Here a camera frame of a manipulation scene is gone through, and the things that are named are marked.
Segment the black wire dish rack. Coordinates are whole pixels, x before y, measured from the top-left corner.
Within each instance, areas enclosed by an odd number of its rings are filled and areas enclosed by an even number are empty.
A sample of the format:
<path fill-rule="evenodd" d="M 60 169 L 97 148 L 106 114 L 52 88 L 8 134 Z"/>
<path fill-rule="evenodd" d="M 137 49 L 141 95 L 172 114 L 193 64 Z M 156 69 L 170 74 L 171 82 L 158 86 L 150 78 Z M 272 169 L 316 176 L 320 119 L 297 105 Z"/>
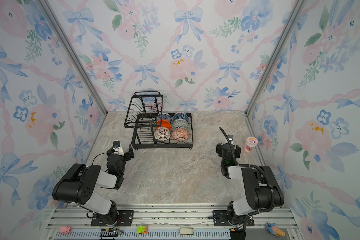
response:
<path fill-rule="evenodd" d="M 158 91 L 138 91 L 131 97 L 124 126 L 134 130 L 135 150 L 194 147 L 192 114 L 165 112 L 163 103 Z"/>

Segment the white brown lattice bowl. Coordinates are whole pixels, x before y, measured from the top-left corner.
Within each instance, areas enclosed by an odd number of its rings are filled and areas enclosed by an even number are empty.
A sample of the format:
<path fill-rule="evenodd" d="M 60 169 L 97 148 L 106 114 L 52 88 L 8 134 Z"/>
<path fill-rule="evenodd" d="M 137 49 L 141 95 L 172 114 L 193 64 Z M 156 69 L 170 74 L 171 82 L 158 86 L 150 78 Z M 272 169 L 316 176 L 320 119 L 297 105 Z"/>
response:
<path fill-rule="evenodd" d="M 171 132 L 166 127 L 159 127 L 154 131 L 154 136 L 158 141 L 167 141 L 171 138 Z"/>

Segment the orange plastic bowl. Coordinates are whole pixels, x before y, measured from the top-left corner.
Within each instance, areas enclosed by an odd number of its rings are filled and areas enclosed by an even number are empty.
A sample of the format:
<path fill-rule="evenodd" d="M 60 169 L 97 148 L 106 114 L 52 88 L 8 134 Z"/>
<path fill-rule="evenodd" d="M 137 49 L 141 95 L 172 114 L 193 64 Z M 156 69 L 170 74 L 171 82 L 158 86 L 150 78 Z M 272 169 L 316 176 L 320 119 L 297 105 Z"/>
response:
<path fill-rule="evenodd" d="M 171 130 L 172 126 L 171 126 L 171 123 L 165 119 L 163 120 L 158 120 L 156 122 L 160 127 L 164 127 L 164 128 L 167 128 L 168 130 Z"/>

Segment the red patterned bowl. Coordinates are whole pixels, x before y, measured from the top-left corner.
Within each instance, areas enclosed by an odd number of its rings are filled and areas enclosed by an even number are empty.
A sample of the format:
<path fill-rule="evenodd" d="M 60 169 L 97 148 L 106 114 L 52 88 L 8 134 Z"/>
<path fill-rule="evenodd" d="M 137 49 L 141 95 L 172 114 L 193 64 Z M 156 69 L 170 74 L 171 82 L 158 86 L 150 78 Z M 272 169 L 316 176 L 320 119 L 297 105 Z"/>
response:
<path fill-rule="evenodd" d="M 185 128 L 177 128 L 172 132 L 172 136 L 176 141 L 185 141 L 189 138 L 190 133 Z"/>

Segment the blue floral bowl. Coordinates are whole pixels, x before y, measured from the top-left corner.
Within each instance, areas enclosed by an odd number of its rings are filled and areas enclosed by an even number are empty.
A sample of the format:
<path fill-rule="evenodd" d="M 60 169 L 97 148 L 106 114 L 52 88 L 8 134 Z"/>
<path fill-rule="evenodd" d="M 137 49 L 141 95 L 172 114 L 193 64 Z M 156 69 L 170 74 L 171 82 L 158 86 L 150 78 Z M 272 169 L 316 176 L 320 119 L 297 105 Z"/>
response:
<path fill-rule="evenodd" d="M 171 123 L 172 117 L 168 113 L 160 113 L 160 114 L 157 114 L 157 116 L 156 116 L 156 121 L 159 121 L 159 120 L 166 120 L 169 123 Z"/>

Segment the green patterned bowl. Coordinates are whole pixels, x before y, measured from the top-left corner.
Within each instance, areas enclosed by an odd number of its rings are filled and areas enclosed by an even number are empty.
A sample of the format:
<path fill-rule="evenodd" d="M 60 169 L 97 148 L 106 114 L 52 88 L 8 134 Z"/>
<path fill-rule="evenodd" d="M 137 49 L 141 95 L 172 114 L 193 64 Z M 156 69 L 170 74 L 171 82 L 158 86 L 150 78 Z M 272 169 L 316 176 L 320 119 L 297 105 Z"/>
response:
<path fill-rule="evenodd" d="M 187 130 L 189 128 L 189 123 L 184 119 L 177 119 L 172 123 L 171 130 L 174 131 L 178 128 L 184 128 Z"/>

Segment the blue triangle pattern bowl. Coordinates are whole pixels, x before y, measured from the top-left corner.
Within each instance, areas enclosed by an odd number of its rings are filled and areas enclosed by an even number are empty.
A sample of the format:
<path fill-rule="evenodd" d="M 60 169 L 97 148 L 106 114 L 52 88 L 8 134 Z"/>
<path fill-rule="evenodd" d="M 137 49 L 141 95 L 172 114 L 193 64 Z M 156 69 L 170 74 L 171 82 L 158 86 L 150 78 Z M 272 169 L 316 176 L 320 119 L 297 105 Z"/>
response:
<path fill-rule="evenodd" d="M 184 112 L 177 112 L 173 116 L 173 121 L 177 120 L 185 120 L 186 122 L 189 121 L 189 116 Z"/>

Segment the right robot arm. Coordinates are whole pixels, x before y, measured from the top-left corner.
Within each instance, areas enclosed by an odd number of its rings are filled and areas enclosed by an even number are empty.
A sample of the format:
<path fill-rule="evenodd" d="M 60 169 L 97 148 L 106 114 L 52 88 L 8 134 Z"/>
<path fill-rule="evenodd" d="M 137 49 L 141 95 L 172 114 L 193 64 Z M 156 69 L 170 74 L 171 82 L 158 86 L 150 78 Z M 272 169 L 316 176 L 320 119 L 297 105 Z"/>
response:
<path fill-rule="evenodd" d="M 240 147 L 231 143 L 219 143 L 216 153 L 221 160 L 221 170 L 227 179 L 243 183 L 244 197 L 231 201 L 225 211 L 213 211 L 210 219 L 215 226 L 237 226 L 245 223 L 248 217 L 271 212 L 275 207 L 284 205 L 282 190 L 269 166 L 239 164 Z"/>

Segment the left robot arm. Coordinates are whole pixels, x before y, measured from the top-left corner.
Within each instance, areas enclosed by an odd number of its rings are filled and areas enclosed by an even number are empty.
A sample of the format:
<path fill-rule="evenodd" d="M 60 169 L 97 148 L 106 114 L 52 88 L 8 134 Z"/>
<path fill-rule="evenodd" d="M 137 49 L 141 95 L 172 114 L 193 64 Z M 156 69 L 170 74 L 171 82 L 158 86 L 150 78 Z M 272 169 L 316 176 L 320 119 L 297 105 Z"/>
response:
<path fill-rule="evenodd" d="M 106 171 L 99 165 L 73 164 L 55 185 L 53 199 L 86 209 L 92 227 L 130 227 L 134 211 L 119 211 L 114 201 L 102 197 L 95 188 L 118 190 L 122 186 L 126 162 L 134 157 L 133 147 L 129 145 L 125 152 L 117 140 L 106 155 Z"/>

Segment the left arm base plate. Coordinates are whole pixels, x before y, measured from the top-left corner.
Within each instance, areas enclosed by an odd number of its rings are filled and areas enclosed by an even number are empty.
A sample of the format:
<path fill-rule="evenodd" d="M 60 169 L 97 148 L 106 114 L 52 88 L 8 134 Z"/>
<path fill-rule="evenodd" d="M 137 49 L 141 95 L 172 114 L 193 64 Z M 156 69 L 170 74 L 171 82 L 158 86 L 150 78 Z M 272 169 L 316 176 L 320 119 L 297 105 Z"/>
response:
<path fill-rule="evenodd" d="M 134 218 L 133 210 L 121 210 L 107 215 L 93 214 L 92 227 L 130 227 Z"/>

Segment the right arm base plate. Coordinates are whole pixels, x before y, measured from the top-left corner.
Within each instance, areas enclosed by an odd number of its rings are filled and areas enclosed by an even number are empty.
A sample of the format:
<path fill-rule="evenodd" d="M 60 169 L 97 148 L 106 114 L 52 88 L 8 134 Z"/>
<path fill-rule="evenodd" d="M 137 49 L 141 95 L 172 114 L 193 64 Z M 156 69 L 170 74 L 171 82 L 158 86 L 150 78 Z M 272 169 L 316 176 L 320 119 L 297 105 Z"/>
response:
<path fill-rule="evenodd" d="M 242 224 L 249 227 L 255 226 L 254 219 L 249 216 L 238 216 L 227 210 L 213 210 L 209 219 L 214 221 L 215 227 L 238 227 Z"/>

